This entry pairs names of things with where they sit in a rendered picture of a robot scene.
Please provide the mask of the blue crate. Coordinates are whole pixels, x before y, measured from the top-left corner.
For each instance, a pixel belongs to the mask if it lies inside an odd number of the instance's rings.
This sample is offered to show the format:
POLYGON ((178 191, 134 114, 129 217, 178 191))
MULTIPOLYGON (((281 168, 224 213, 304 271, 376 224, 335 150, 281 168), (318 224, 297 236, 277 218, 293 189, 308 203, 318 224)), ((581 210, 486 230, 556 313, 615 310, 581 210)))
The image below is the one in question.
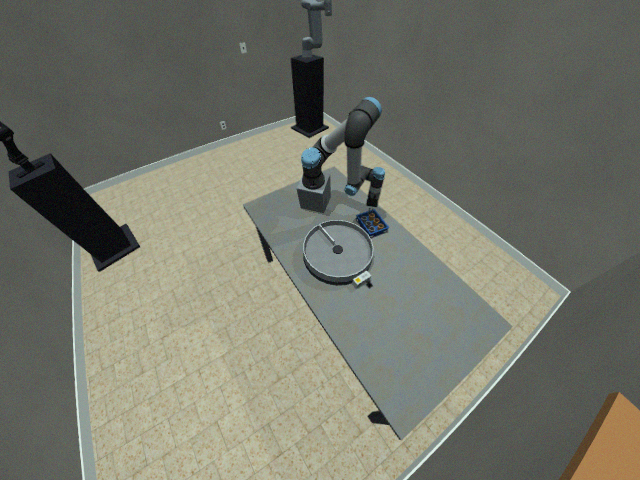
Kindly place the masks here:
MULTIPOLYGON (((369 218, 368 211, 367 211, 367 212, 364 212, 364 213, 361 213, 361 214, 356 215, 356 217, 357 217, 357 218, 356 218, 357 223, 361 226, 361 228, 363 228, 363 229, 368 233, 368 235, 370 236, 370 238, 373 238, 373 237, 378 236, 378 235, 383 234, 383 233, 387 233, 387 232, 388 232, 388 228, 389 228, 389 227, 388 227, 388 225, 384 222, 384 220, 380 217, 380 215, 376 212, 376 210, 375 210, 375 209, 373 210, 373 213, 375 214, 375 218, 378 218, 378 219, 380 220, 380 221, 379 221, 379 224, 383 224, 383 225, 384 225, 384 228, 383 228, 383 229, 381 229, 381 230, 377 230, 378 226, 374 226, 374 225, 373 225, 373 221, 370 221, 370 220, 368 219, 368 218, 369 218), (363 223, 363 222, 362 222, 362 220, 361 220, 361 217, 362 217, 362 216, 366 216, 366 217, 367 217, 367 221, 370 221, 370 222, 372 223, 372 224, 371 224, 371 226, 372 226, 372 227, 375 227, 375 232, 370 233, 369 229, 367 229, 367 227, 364 225, 364 223, 363 223)), ((375 219, 375 218, 374 218, 374 219, 375 219)), ((367 221, 366 221, 366 222, 367 222, 367 221)), ((378 224, 378 225, 379 225, 379 224, 378 224)))

